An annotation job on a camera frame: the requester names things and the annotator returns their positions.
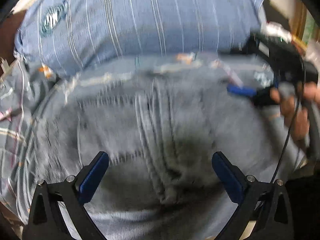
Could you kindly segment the grey denim pants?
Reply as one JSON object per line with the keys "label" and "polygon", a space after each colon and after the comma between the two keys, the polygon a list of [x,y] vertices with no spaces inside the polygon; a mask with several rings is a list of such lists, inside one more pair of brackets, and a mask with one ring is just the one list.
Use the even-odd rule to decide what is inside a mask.
{"label": "grey denim pants", "polygon": [[122,75],[105,84],[57,86],[37,126],[36,176],[54,183],[99,151],[110,158],[89,213],[163,213],[227,219],[234,205],[211,166],[222,151],[245,173],[269,181],[286,137],[278,108],[255,108],[219,79]]}

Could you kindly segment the brown wooden headboard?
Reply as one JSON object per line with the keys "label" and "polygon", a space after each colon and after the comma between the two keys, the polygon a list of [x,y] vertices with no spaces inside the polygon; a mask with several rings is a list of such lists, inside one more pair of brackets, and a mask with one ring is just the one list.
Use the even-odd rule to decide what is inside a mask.
{"label": "brown wooden headboard", "polygon": [[18,28],[20,27],[26,10],[19,11],[15,14],[8,16],[0,28],[0,56],[10,65],[14,60],[14,40]]}

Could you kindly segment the blue plaid pillow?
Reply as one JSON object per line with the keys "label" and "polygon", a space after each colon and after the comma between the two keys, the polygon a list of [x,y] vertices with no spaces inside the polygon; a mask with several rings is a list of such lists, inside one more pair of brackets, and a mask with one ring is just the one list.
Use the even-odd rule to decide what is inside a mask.
{"label": "blue plaid pillow", "polygon": [[66,76],[127,55],[230,51],[266,24],[263,1],[38,0],[15,50]]}

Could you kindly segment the grey patterned bed sheet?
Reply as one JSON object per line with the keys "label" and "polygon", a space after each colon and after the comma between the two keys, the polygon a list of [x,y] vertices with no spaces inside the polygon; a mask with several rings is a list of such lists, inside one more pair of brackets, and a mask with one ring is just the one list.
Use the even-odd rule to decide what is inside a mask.
{"label": "grey patterned bed sheet", "polygon": [[[57,86],[74,85],[79,80],[86,80],[89,85],[105,84],[108,79],[122,75],[178,73],[219,79],[227,89],[228,76],[224,67],[230,67],[249,87],[260,85],[259,75],[272,78],[268,66],[255,56],[200,54],[191,63],[172,55],[124,57],[67,78],[57,72],[45,77],[39,64],[16,61],[12,73],[1,84],[1,111],[11,111],[11,119],[1,121],[1,202],[22,222],[27,222],[31,199],[37,182],[41,180],[36,176],[37,126],[46,102]],[[286,180],[303,159],[303,152],[285,137],[274,172]],[[88,213],[91,202],[86,204]],[[132,216],[114,214],[99,221],[89,215],[107,239],[205,239],[217,235],[231,217],[221,220],[186,213],[181,217],[163,213],[146,218],[142,213],[136,213]]]}

